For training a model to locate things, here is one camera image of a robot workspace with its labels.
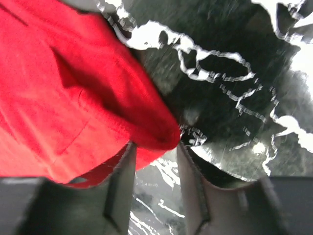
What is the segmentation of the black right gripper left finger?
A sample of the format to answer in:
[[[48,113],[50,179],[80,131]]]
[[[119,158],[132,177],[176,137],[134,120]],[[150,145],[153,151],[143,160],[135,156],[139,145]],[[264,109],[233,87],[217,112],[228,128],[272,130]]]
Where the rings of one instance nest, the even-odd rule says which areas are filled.
[[[136,145],[74,184],[46,178],[0,180],[3,235],[125,235],[128,232],[136,167]]]

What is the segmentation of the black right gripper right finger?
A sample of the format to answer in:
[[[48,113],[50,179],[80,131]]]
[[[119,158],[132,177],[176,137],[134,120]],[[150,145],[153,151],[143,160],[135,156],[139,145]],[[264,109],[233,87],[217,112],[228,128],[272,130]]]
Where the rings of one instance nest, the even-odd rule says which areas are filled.
[[[240,180],[177,147],[180,187],[189,235],[310,235],[311,177]]]

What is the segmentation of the dark red t-shirt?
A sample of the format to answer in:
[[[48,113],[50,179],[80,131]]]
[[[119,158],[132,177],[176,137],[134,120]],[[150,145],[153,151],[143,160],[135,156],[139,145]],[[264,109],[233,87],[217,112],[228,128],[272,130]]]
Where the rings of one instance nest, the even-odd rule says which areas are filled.
[[[113,170],[130,141],[136,169],[175,148],[178,124],[103,17],[57,0],[0,3],[0,174],[78,188]]]

